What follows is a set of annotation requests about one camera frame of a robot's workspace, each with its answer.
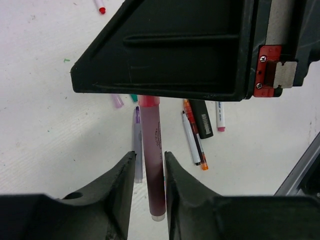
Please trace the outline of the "pink white marker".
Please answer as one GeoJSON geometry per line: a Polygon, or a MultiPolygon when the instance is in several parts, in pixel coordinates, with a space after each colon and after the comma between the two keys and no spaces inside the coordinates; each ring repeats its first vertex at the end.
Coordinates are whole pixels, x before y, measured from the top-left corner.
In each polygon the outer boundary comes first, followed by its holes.
{"type": "Polygon", "coordinates": [[[226,129],[224,105],[220,101],[217,101],[215,103],[215,105],[216,105],[216,126],[217,126],[217,130],[219,132],[224,132],[225,129],[226,129]]]}

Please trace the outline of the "aluminium mounting rail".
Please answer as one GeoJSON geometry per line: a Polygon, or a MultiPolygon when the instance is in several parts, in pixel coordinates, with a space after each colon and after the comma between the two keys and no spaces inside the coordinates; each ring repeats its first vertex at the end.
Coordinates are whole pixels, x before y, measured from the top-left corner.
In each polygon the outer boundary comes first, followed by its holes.
{"type": "Polygon", "coordinates": [[[274,194],[320,197],[320,135],[318,134],[274,194]]]}

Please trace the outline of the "black white marker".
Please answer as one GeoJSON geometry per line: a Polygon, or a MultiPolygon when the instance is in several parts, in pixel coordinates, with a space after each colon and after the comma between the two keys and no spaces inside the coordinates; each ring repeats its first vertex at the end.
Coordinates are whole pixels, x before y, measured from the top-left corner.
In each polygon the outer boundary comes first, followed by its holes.
{"type": "Polygon", "coordinates": [[[193,135],[191,124],[190,124],[188,117],[186,115],[186,112],[184,110],[182,111],[182,122],[183,122],[184,130],[186,133],[187,141],[189,144],[189,148],[191,151],[193,163],[196,166],[199,166],[201,164],[201,159],[200,159],[200,156],[198,153],[198,148],[197,148],[196,141],[195,141],[195,138],[193,135]]]}

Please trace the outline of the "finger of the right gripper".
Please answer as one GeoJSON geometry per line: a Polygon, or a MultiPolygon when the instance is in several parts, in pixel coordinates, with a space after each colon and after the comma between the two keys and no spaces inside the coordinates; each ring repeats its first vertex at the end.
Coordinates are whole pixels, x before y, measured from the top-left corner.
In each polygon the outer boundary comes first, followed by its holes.
{"type": "Polygon", "coordinates": [[[71,68],[76,93],[241,101],[250,0],[127,0],[71,68]]]}

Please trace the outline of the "teal marker cap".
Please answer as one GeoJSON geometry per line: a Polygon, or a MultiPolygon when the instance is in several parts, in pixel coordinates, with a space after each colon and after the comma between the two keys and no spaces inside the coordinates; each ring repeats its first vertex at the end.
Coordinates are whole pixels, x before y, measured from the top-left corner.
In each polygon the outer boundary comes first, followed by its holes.
{"type": "Polygon", "coordinates": [[[138,102],[138,96],[136,94],[130,94],[131,100],[133,103],[137,103],[138,102]]]}

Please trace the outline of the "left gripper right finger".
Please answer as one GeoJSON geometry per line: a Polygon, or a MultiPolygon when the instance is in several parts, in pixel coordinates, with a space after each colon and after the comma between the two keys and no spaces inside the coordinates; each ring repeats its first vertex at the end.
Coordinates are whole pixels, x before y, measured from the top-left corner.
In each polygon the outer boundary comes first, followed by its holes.
{"type": "Polygon", "coordinates": [[[320,202],[307,196],[221,196],[189,174],[167,151],[171,240],[317,240],[320,202]]]}

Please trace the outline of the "orange clear pen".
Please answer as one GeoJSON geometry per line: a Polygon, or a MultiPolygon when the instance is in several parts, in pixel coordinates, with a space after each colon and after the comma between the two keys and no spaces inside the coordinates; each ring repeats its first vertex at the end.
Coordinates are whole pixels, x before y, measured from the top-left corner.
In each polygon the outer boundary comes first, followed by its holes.
{"type": "Polygon", "coordinates": [[[195,140],[195,144],[196,144],[196,148],[197,148],[197,152],[200,158],[200,165],[203,171],[206,171],[209,169],[208,164],[207,164],[207,160],[206,160],[206,156],[202,147],[202,144],[200,142],[200,136],[199,136],[199,131],[195,122],[195,118],[191,109],[191,105],[189,100],[184,99],[183,100],[183,107],[184,107],[184,111],[186,113],[186,116],[189,120],[191,129],[192,129],[192,133],[194,136],[194,140],[195,140]]]}

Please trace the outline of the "clear purple pen cap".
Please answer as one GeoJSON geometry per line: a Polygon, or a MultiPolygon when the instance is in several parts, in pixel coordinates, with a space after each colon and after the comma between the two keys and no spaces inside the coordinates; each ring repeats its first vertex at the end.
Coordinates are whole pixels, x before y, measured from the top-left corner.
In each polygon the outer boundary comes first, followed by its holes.
{"type": "Polygon", "coordinates": [[[111,94],[111,98],[116,109],[120,109],[124,105],[119,94],[111,94]]]}

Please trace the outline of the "pink clear pen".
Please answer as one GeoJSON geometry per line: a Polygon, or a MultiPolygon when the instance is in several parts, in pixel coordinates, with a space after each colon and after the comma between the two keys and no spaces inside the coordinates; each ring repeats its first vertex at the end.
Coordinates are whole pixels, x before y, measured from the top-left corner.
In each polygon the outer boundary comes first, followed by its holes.
{"type": "Polygon", "coordinates": [[[152,220],[160,222],[164,220],[166,213],[160,98],[139,95],[138,105],[142,127],[149,211],[152,220]]]}

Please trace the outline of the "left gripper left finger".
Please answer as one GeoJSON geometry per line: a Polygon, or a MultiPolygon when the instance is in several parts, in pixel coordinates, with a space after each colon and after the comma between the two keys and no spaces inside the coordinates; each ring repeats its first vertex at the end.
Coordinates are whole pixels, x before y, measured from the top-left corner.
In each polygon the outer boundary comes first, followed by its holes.
{"type": "Polygon", "coordinates": [[[44,193],[0,197],[2,240],[126,240],[136,155],[64,198],[44,193]]]}

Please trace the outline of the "red white marker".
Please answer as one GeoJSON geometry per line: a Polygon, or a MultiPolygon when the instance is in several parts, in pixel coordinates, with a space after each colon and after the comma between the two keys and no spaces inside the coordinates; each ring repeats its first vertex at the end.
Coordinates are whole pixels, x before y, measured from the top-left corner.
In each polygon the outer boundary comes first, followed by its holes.
{"type": "Polygon", "coordinates": [[[104,15],[106,13],[106,7],[103,3],[103,0],[94,0],[94,3],[97,7],[98,12],[104,15]]]}

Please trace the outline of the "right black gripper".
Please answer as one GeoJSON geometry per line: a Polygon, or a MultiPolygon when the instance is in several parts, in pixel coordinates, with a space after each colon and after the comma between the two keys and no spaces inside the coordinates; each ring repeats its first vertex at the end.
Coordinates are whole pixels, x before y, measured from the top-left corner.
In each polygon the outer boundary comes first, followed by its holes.
{"type": "Polygon", "coordinates": [[[276,98],[300,87],[320,60],[318,0],[256,0],[246,98],[276,98]]]}

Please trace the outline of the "green black highlighter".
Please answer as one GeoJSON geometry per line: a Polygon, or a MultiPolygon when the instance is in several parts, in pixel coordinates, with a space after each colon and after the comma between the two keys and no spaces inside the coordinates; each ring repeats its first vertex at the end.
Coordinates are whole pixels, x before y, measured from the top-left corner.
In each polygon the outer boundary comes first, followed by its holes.
{"type": "Polygon", "coordinates": [[[205,101],[194,99],[189,99],[188,101],[195,119],[200,138],[211,138],[214,133],[205,101]]]}

